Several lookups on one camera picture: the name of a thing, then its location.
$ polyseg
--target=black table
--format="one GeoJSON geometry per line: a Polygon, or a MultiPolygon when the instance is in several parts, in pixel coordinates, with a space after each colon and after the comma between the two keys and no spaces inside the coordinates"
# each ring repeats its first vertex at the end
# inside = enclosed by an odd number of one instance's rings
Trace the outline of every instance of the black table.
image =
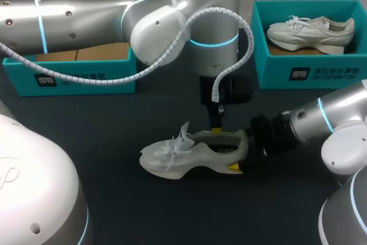
{"type": "MultiPolygon", "coordinates": [[[[139,151],[177,135],[209,129],[198,77],[185,55],[136,84],[134,95],[20,98],[0,69],[0,99],[26,127],[71,157],[93,217],[95,244],[320,244],[318,215],[337,186],[320,145],[298,146],[243,176],[197,168],[179,181],[148,174],[139,151]]],[[[249,126],[328,93],[260,90],[253,59],[239,74],[253,100],[228,107],[224,130],[249,126]]]]}

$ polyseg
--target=white shoe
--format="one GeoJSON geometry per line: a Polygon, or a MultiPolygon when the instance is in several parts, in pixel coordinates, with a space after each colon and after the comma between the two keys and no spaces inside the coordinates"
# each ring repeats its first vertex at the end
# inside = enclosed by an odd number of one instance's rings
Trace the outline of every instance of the white shoe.
{"type": "Polygon", "coordinates": [[[242,173],[229,166],[247,155],[248,138],[243,130],[220,134],[201,131],[188,138],[188,126],[189,122],[186,122],[176,139],[144,148],[139,160],[141,166],[156,176],[168,179],[180,179],[196,166],[206,166],[219,173],[242,173]]]}
{"type": "Polygon", "coordinates": [[[313,47],[326,54],[343,54],[354,36],[354,20],[334,22],[326,17],[298,18],[270,25],[268,38],[286,50],[313,47]]]}

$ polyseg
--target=shoelace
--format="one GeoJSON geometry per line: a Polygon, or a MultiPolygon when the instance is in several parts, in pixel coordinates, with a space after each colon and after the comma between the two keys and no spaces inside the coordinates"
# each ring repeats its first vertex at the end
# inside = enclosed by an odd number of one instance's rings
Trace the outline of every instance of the shoelace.
{"type": "Polygon", "coordinates": [[[174,136],[172,136],[172,140],[167,140],[166,141],[166,145],[165,146],[161,146],[161,149],[157,150],[154,153],[154,157],[158,156],[167,156],[169,154],[171,154],[171,161],[170,164],[168,165],[167,170],[170,169],[170,167],[174,164],[174,160],[176,158],[176,156],[180,156],[180,154],[188,154],[191,153],[191,150],[177,150],[174,148],[175,145],[175,139],[174,136]]]}
{"type": "Polygon", "coordinates": [[[310,18],[307,17],[296,17],[294,15],[290,15],[289,17],[293,17],[291,20],[286,21],[286,23],[288,25],[291,26],[291,29],[297,29],[297,28],[302,28],[303,26],[307,26],[309,27],[310,25],[308,23],[306,23],[305,21],[311,20],[310,18]]]}

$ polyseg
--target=teal shoe box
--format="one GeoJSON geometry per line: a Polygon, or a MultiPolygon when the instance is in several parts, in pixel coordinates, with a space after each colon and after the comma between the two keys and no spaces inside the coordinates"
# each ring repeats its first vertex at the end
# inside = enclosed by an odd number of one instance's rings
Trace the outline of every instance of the teal shoe box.
{"type": "Polygon", "coordinates": [[[367,79],[367,13],[358,0],[256,1],[251,29],[255,37],[257,77],[263,89],[342,88],[367,79]],[[274,56],[269,52],[269,25],[290,15],[332,21],[355,21],[355,35],[344,55],[274,56]]]}
{"type": "MultiPolygon", "coordinates": [[[[86,79],[109,80],[136,73],[136,57],[128,44],[101,45],[78,51],[25,56],[47,69],[86,79]]],[[[19,96],[126,94],[135,92],[135,82],[118,85],[72,83],[34,71],[14,59],[3,66],[19,96]]]]}

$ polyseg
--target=shoe box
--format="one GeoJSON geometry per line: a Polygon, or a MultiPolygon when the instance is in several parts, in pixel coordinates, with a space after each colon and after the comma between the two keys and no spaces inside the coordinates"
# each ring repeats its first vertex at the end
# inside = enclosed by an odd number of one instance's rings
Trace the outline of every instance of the shoe box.
{"type": "MultiPolygon", "coordinates": [[[[81,50],[25,56],[47,69],[85,79],[109,80],[136,73],[136,58],[127,43],[106,44],[81,50]]],[[[57,79],[17,60],[4,59],[3,66],[19,96],[126,94],[135,82],[120,85],[88,85],[57,79]]]]}
{"type": "Polygon", "coordinates": [[[367,13],[358,0],[256,1],[251,29],[257,78],[263,89],[342,88],[367,79],[367,13]],[[326,55],[316,49],[289,52],[266,38],[271,24],[290,15],[345,22],[353,18],[355,34],[343,55],[326,55]]]}

